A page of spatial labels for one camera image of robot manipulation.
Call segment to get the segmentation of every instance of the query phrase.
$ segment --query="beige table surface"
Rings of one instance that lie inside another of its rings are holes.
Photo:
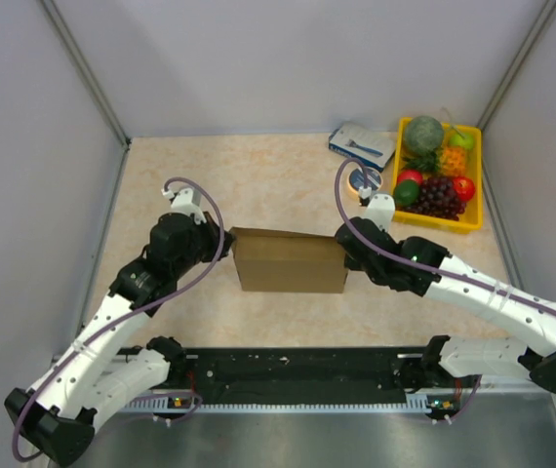
[[[334,235],[341,219],[333,182],[342,158],[327,142],[327,134],[134,139],[90,317],[117,271],[139,255],[150,228],[168,210],[160,189],[170,176],[191,178],[208,190],[227,228]],[[384,174],[386,188],[391,172]],[[346,194],[343,199],[350,216],[362,212]],[[391,235],[423,236],[485,273],[506,278],[488,213],[484,227],[468,235],[396,222]],[[196,266],[180,283],[204,267]],[[183,346],[419,345],[435,334],[505,336],[459,308],[376,287],[362,273],[349,274],[343,294],[242,292],[230,256],[205,281],[165,304],[130,344],[165,335]]]

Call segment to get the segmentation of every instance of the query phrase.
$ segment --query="gray floor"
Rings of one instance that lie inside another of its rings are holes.
[[[125,417],[110,421],[109,433],[73,466],[556,467],[547,395],[483,395],[451,427],[397,414],[205,414],[168,430],[150,420],[120,425]]]

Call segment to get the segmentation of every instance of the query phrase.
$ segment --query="yellow tray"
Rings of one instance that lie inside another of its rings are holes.
[[[404,169],[405,163],[402,156],[406,150],[402,147],[402,140],[404,129],[411,120],[413,120],[411,117],[403,117],[399,121],[391,193],[395,190],[397,175]],[[475,138],[475,147],[469,152],[466,170],[466,176],[475,183],[475,196],[466,204],[466,211],[460,216],[460,221],[399,211],[395,212],[395,216],[393,217],[394,221],[407,222],[417,226],[434,227],[445,231],[456,232],[458,234],[468,234],[482,227],[482,132],[475,127],[466,127],[464,125],[457,125],[457,127],[462,132],[471,134]],[[451,132],[449,132],[450,128],[450,124],[443,123],[443,129],[445,129],[445,140],[443,144],[447,144],[447,140],[451,134]]]

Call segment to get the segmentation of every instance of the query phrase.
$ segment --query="brown box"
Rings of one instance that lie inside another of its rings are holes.
[[[342,293],[345,251],[333,237],[233,227],[243,291]]]

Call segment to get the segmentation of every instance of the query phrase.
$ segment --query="green melon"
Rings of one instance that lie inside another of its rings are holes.
[[[417,156],[428,156],[443,144],[445,131],[434,117],[419,115],[404,130],[406,148]]]

